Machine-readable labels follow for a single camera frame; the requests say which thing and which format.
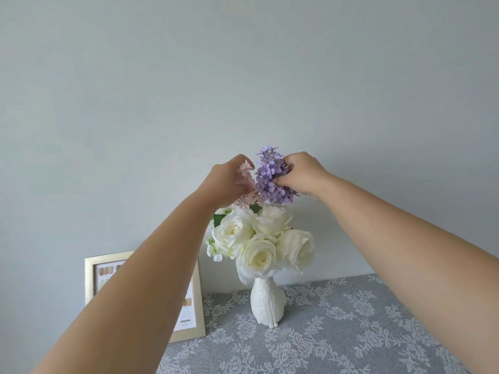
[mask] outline purple flower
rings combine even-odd
[[[257,170],[256,189],[262,199],[269,203],[290,203],[296,192],[286,186],[277,186],[272,182],[274,178],[288,173],[283,156],[276,150],[279,147],[272,147],[270,144],[262,148],[260,155],[260,168]]]

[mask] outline forearm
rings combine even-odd
[[[476,372],[499,365],[496,257],[337,177],[325,177],[317,195],[430,332]]]
[[[154,373],[215,210],[197,193],[185,199],[96,294],[34,373]]]

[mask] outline white floral lace pattern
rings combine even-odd
[[[377,275],[283,289],[275,329],[257,323],[249,291],[206,296],[207,336],[170,344],[157,374],[469,373]]]

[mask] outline framed print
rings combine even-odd
[[[133,252],[127,251],[85,258],[85,303],[88,304],[91,301],[94,295],[102,289],[109,278],[119,270]],[[199,263],[196,262],[170,342],[203,336],[206,336],[205,315],[201,295]]]

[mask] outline white vase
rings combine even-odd
[[[284,315],[286,295],[274,278],[256,278],[251,290],[251,310],[260,324],[270,328],[278,326]]]

